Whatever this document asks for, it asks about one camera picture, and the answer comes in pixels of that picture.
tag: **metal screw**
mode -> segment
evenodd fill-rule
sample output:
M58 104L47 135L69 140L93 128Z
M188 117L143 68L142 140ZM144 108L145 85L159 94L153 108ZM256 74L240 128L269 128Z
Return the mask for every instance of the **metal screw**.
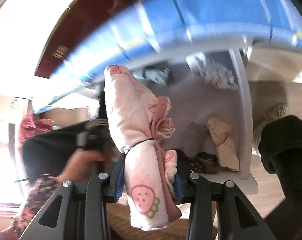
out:
M99 174L99 179L106 179L107 177L108 177L108 174L105 173L105 172L101 172L101 173Z
M190 178L192 178L192 179L198 179L199 177L200 177L200 175L197 174L197 173L191 173L190 174Z
M71 184L72 184L72 182L71 182L70 180L66 180L66 181L64 181L64 182L62 183L62 185L63 185L64 187L70 187Z
M233 181L231 181L231 180L228 180L227 182L226 182L226 184L225 184L227 187L234 187L234 182Z

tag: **pink fabric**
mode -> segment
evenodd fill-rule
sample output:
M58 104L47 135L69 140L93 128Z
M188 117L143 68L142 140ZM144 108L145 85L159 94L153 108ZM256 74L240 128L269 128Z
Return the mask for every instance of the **pink fabric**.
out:
M104 71L110 134L119 151L149 138L169 138L175 131L169 98L159 99L124 66ZM124 179L131 225L142 230L163 228L181 216L165 177L166 153L156 140L134 146L126 156Z
M172 195L175 195L173 184L177 172L176 165L177 165L176 151L175 150L167 151L165 154L165 179Z
M27 117L23 118L18 133L19 149L22 148L24 142L41 133L52 131L52 125L54 122L51 119L39 119L38 121L33 120L33 113L28 112Z

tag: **black fabric item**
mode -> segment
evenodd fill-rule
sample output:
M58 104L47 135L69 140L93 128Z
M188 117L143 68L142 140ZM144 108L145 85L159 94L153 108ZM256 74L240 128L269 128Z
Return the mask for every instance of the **black fabric item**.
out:
M76 136L85 129L86 122L36 135L25 141L22 149L27 177L48 173L59 175L77 149Z
M189 158L185 155L184 151L173 149L176 151L176 159L178 162L188 162Z
M302 193L286 197L264 221L277 240L302 240Z
M101 91L99 97L99 118L108 119L107 107L106 107L106 97L103 91Z
M276 173L284 194L302 193L302 120L294 115L267 124L259 144L268 173Z
M203 165L201 158L193 157L190 158L189 163L191 164L191 169L196 173L206 173L206 168Z
M114 146L111 138L109 126L105 123L101 124L101 120L97 118L87 123L85 130L77 135L76 144L78 148L84 150L97 150L102 153L108 153Z
M209 154L209 153L206 153L206 152L200 152L198 154L198 157L200 157L201 159L203 160L212 160L213 162L218 162L217 161L217 156L215 154Z

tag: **strawberry print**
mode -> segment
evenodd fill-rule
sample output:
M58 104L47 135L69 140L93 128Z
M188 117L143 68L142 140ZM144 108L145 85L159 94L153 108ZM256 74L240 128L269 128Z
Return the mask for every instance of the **strawberry print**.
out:
M131 188L131 197L137 210L149 219L153 219L158 212L160 199L155 196L154 190L143 184Z

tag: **blue gripper pad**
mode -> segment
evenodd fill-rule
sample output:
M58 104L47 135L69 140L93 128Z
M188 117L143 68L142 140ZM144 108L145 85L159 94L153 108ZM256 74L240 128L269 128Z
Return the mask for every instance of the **blue gripper pad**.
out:
M182 180L178 173L175 176L175 181L173 186L174 186L175 196L178 198L180 202L182 202L183 201Z
M116 202L118 202L119 198L122 196L123 188L124 188L124 163L121 166L120 173L115 182L114 199Z

